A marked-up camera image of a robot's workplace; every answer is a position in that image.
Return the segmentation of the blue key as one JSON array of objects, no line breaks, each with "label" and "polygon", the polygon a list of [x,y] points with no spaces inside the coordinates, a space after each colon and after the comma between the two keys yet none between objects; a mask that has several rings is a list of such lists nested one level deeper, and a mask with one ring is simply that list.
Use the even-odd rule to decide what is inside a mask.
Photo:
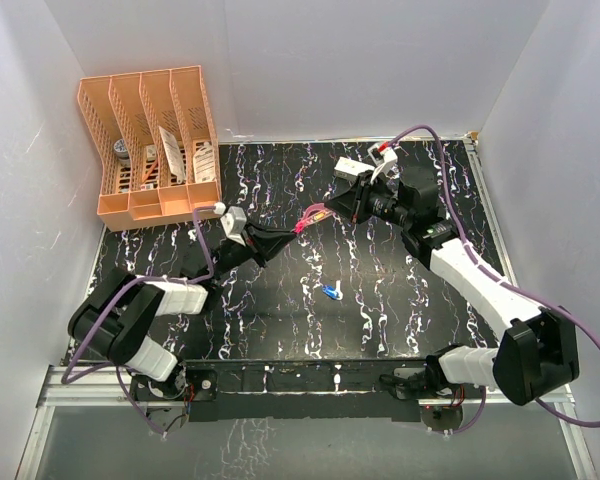
[{"label": "blue key", "polygon": [[336,281],[334,285],[323,285],[321,289],[332,300],[341,301],[343,298],[340,281]]}]

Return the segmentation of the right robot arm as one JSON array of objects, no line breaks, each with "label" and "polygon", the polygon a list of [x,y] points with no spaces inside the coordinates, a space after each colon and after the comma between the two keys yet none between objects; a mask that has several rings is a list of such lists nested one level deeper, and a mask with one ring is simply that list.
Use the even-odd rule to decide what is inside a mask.
[{"label": "right robot arm", "polygon": [[504,278],[479,260],[447,218],[429,170],[407,168],[396,190],[383,175],[363,172],[325,206],[353,224],[377,217],[399,227],[409,255],[451,285],[498,339],[496,348],[451,345],[429,355],[425,381],[433,394],[446,397],[461,384],[474,384],[525,405],[578,378],[574,325],[559,311],[505,288]]}]

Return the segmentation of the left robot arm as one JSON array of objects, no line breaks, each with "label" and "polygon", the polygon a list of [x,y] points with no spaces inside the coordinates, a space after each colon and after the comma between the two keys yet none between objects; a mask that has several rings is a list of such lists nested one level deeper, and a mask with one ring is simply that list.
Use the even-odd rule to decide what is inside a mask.
[{"label": "left robot arm", "polygon": [[162,397],[177,398],[185,390],[187,376],[178,368],[176,355],[149,336],[154,319],[202,313],[222,275],[251,260],[264,267],[296,239],[297,232],[249,222],[214,250],[201,230],[196,237],[205,265],[195,274],[186,270],[182,277],[137,276],[121,268],[109,272],[69,321],[68,333],[79,346],[62,377],[64,384],[101,368],[73,373],[84,352],[91,350],[105,359],[102,367],[127,367],[151,379]]}]

